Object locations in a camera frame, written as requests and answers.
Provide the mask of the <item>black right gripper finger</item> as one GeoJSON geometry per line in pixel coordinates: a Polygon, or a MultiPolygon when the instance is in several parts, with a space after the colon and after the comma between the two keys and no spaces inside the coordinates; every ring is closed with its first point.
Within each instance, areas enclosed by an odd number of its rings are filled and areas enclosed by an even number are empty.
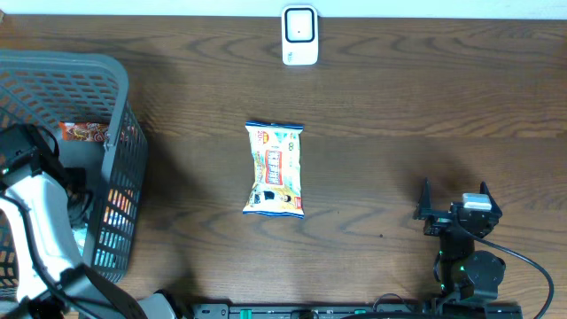
{"type": "Polygon", "coordinates": [[[419,212],[431,211],[431,185],[428,178],[423,181],[422,193],[418,201],[419,212]]]}
{"type": "Polygon", "coordinates": [[[486,182],[482,182],[479,186],[479,193],[486,195],[491,203],[491,212],[495,215],[501,215],[501,209],[497,205],[496,201],[494,200],[493,196],[491,195],[486,182]]]}

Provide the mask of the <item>red chocolate bar wrapper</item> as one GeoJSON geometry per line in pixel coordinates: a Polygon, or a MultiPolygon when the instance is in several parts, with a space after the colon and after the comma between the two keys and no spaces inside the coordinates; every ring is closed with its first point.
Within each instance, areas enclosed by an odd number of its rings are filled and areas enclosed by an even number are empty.
{"type": "Polygon", "coordinates": [[[60,122],[65,141],[102,143],[109,138],[109,125],[95,122],[60,122]]]}

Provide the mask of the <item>yellow white wipes packet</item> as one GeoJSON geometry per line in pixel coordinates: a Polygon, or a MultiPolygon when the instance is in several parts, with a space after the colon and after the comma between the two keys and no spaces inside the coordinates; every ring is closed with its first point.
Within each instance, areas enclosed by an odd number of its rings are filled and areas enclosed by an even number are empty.
{"type": "Polygon", "coordinates": [[[254,182],[244,214],[302,219],[300,124],[248,121],[254,182]]]}

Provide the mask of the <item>mint green wipes pack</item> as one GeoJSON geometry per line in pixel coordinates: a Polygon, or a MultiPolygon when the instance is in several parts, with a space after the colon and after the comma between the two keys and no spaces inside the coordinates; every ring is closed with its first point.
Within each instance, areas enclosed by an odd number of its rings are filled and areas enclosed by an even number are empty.
{"type": "Polygon", "coordinates": [[[74,241],[78,247],[80,255],[84,253],[84,246],[86,243],[86,236],[88,233],[88,227],[86,224],[82,225],[79,228],[72,228],[74,241]]]}

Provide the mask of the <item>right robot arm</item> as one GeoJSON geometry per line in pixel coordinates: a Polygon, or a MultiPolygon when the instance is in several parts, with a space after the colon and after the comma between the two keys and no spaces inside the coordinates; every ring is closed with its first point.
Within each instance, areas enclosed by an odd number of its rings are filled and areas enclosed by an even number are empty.
{"type": "Polygon", "coordinates": [[[477,193],[464,193],[447,210],[437,210],[430,183],[423,182],[414,218],[424,221],[424,235],[439,238],[434,276],[443,285],[447,302],[483,305],[497,299],[505,262],[493,253],[478,251],[475,242],[490,234],[501,217],[486,183],[480,184],[477,193]]]}

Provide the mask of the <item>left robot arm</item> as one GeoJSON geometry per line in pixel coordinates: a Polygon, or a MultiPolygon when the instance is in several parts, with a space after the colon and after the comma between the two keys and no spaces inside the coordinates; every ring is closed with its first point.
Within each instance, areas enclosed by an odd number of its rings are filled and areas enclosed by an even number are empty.
{"type": "Polygon", "coordinates": [[[1,133],[1,209],[19,267],[19,304],[8,317],[62,318],[71,311],[104,319],[182,317],[164,292],[135,300],[83,262],[67,212],[69,177],[46,133],[28,124],[1,133]]]}

